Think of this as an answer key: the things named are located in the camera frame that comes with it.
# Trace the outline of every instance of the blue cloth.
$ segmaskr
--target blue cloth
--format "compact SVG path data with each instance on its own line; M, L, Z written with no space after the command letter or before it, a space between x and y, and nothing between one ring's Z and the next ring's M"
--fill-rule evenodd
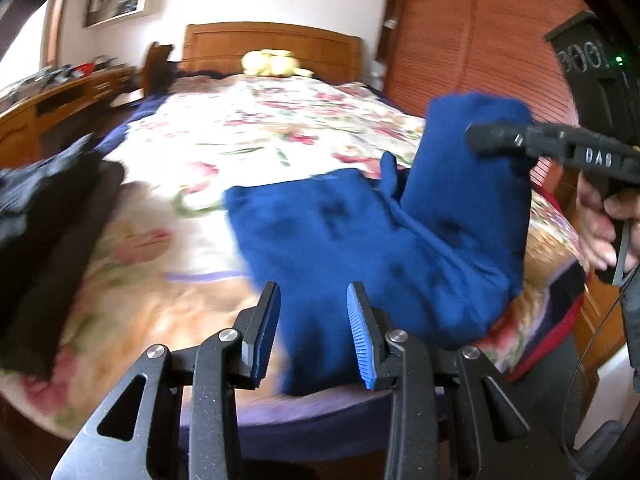
M380 182L344 169L226 192L255 285L280 284L284 393L359 381L350 282L396 326L449 349L481 338L520 293L535 160L478 158L463 139L469 124L495 121L531 116L483 94L434 99L408 176L385 153Z
M162 106L162 103L164 103L168 97L169 94L162 94L144 98L129 119L104 136L100 144L95 147L95 151L100 153L102 156L111 153L124 142L124 139L127 138L129 123L152 116L158 111L158 108Z

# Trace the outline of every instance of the human hand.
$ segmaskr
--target human hand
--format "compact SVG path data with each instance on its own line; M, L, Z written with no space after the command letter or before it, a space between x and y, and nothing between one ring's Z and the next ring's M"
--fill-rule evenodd
M616 232L611 219L635 219L625 257L625 271L630 271L640 256L640 190L625 189L603 202L598 190L580 173L576 207L580 245L591 265L601 270L616 265Z

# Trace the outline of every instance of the wooden desk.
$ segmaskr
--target wooden desk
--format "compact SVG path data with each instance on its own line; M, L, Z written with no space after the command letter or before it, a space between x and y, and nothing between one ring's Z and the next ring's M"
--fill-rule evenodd
M100 70L24 99L0 114L0 168L40 160L43 133L88 106L115 97L133 75L130 66Z

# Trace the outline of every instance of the black cloth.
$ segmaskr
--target black cloth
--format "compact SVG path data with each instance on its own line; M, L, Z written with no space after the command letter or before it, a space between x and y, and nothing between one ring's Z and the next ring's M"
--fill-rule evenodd
M49 379L60 334L84 270L115 205L124 168L102 162L98 183L20 299L4 337L0 367Z
M0 171L0 367L49 378L58 339L124 177L85 136Z
M91 137L18 170L0 171L0 334L98 179Z

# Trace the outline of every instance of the metal screw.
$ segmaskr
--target metal screw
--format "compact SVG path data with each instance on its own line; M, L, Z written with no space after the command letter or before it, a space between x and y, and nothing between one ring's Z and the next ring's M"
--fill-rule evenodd
M146 356L149 359L157 359L164 355L164 346L162 345L151 345L146 349Z
M404 343L407 339L409 339L409 335L404 330L400 330L399 328L393 329L389 332L389 339L394 343Z
M466 359L476 360L476 359L478 359L480 357L480 351L475 346L465 346L462 349L462 355Z
M236 337L238 337L238 330L234 330L233 328L225 328L221 330L218 334L220 341L233 341Z

